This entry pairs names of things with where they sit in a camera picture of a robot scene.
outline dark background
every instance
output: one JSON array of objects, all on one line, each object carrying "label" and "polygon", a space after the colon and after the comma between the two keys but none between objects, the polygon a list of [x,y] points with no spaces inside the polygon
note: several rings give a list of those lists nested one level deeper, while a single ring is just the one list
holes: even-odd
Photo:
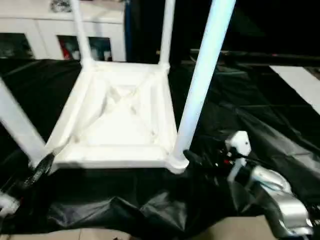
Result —
[{"label": "dark background", "polygon": [[[132,0],[133,62],[159,60],[164,0]],[[176,0],[171,62],[200,48],[211,0]],[[318,1],[238,0],[223,50],[319,56]]]}]

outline tile floor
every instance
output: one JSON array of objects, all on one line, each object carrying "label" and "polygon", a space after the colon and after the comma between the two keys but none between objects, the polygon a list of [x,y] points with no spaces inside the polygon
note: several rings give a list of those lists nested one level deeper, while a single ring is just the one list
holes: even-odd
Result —
[{"label": "tile floor", "polygon": [[[263,216],[229,217],[190,240],[275,240]],[[76,229],[48,234],[1,235],[0,240],[138,240],[108,229]]]}]

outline wrinkled plastic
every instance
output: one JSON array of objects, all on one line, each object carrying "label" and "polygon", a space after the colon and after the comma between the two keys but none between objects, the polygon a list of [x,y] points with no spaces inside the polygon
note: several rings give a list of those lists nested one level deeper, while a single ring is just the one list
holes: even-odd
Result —
[{"label": "wrinkled plastic", "polygon": [[[79,74],[74,61],[31,61],[0,73],[40,135],[47,140]],[[193,69],[169,75],[176,122],[180,122]],[[269,67],[217,67],[191,151],[181,175],[165,169],[63,169],[29,189],[3,233],[45,233],[74,228],[109,228],[143,239],[193,236],[217,221],[261,214],[258,206],[237,212],[241,187],[230,191],[216,163],[232,132],[248,132],[252,154],[291,183],[308,206],[320,202],[320,116]],[[26,157],[1,129],[0,186],[21,179]]]}]

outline cabinet door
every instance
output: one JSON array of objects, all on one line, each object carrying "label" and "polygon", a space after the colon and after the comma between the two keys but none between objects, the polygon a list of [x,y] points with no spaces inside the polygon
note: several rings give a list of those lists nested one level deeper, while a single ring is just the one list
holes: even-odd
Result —
[{"label": "cabinet door", "polygon": [[47,57],[36,21],[0,18],[0,58],[45,59]]},{"label": "cabinet door", "polygon": [[[73,21],[38,20],[38,26],[51,59],[78,59],[79,47]],[[92,56],[96,60],[126,61],[124,26],[116,23],[84,22]]]}]

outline white cylindrical leg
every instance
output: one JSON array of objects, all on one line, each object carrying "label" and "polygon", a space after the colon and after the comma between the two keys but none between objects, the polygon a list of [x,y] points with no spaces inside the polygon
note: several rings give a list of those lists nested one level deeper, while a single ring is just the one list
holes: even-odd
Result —
[{"label": "white cylindrical leg", "polygon": [[175,142],[173,155],[181,159],[195,134],[201,109],[213,76],[236,0],[213,0],[199,56]]},{"label": "white cylindrical leg", "polygon": [[0,121],[36,167],[48,154],[45,141],[0,78]]},{"label": "white cylindrical leg", "polygon": [[160,63],[169,64],[176,0],[166,0],[164,7]]},{"label": "white cylindrical leg", "polygon": [[86,36],[84,23],[82,21],[79,0],[71,0],[71,7],[74,16],[74,24],[77,31],[77,40],[81,53],[81,63],[84,67],[92,61],[91,49],[88,37]]}]

